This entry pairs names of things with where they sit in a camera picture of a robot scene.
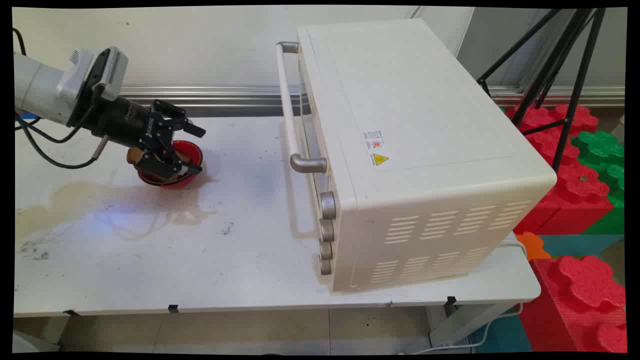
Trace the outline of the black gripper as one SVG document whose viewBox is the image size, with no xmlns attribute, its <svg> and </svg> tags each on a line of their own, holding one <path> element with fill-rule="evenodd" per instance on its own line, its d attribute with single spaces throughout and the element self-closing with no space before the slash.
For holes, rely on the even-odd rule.
<svg viewBox="0 0 640 360">
<path fill-rule="evenodd" d="M 138 148 L 137 171 L 152 182 L 182 182 L 202 171 L 204 155 L 197 144 L 174 140 L 167 144 L 167 130 L 183 131 L 203 138 L 206 130 L 195 125 L 182 107 L 156 99 L 145 107 L 119 96 L 114 101 L 91 96 L 75 105 L 75 125 L 94 137 L 109 137 L 110 142 Z"/>
</svg>

